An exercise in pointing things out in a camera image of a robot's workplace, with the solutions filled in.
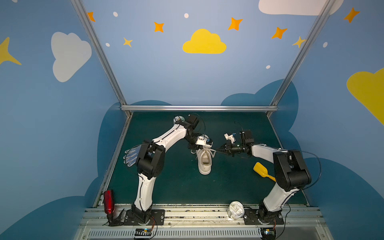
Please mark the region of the white shoelace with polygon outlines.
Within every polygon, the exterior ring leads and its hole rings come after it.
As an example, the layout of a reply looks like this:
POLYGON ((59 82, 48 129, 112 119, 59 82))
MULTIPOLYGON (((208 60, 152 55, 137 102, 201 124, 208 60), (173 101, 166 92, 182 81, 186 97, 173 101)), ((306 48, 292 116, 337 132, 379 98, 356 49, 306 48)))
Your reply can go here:
POLYGON ((198 150, 191 150, 192 154, 196 154, 197 158, 202 158, 204 155, 210 156, 211 158, 215 157, 216 153, 220 153, 219 151, 213 150, 211 148, 202 148, 198 150))

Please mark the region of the white sneaker shoe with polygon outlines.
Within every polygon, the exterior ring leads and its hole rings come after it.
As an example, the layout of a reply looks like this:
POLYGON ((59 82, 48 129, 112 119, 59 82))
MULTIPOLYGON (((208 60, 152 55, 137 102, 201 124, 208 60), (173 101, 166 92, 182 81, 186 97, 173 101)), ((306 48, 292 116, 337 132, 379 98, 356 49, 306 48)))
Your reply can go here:
POLYGON ((208 175, 212 169, 212 158, 204 155, 202 158, 197 158, 198 169, 202 175, 208 175))

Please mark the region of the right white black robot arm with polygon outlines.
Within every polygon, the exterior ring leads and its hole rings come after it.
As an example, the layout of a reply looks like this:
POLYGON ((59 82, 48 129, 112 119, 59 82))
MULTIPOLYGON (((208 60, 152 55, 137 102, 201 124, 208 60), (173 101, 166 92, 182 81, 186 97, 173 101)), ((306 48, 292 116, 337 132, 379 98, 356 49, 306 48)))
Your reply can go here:
POLYGON ((298 191, 310 188, 312 177, 303 158, 303 151, 286 150, 255 144, 250 130, 241 131, 241 141, 236 143, 235 134, 224 134, 226 143, 218 151, 229 156, 246 153, 274 165, 275 185, 260 202, 257 218, 260 224, 267 225, 281 215, 282 207, 298 191))

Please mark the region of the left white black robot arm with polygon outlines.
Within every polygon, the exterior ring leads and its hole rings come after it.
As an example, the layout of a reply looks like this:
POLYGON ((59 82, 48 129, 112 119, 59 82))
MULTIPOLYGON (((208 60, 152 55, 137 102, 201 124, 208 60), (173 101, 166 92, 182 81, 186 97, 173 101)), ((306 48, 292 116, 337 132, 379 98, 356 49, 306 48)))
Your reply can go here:
POLYGON ((124 164, 127 167, 137 166, 139 185, 131 213, 134 220, 140 225, 149 223, 153 218, 153 190, 156 178, 164 168, 167 150, 180 140, 186 140, 189 147, 195 150, 204 146, 203 143, 199 143, 201 135, 195 133, 195 128, 199 123, 196 115, 190 114, 187 119, 176 116, 173 123, 174 125, 164 134, 132 147, 125 151, 123 156, 124 164))

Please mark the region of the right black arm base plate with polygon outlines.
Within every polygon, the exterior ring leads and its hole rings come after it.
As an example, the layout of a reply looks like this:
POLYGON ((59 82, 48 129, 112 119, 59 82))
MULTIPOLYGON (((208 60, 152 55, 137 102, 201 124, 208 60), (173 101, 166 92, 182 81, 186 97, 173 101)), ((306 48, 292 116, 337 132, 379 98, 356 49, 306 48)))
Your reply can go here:
POLYGON ((269 212, 264 209, 245 208, 245 225, 284 225, 282 211, 269 212))

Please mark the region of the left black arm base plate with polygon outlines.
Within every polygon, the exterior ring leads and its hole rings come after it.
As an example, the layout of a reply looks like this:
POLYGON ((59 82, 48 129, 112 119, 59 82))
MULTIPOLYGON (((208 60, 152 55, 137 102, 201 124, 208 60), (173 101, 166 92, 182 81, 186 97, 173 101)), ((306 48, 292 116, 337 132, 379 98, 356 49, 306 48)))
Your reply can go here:
POLYGON ((163 226, 165 221, 165 210, 150 210, 149 212, 129 210, 126 213, 124 226, 163 226))

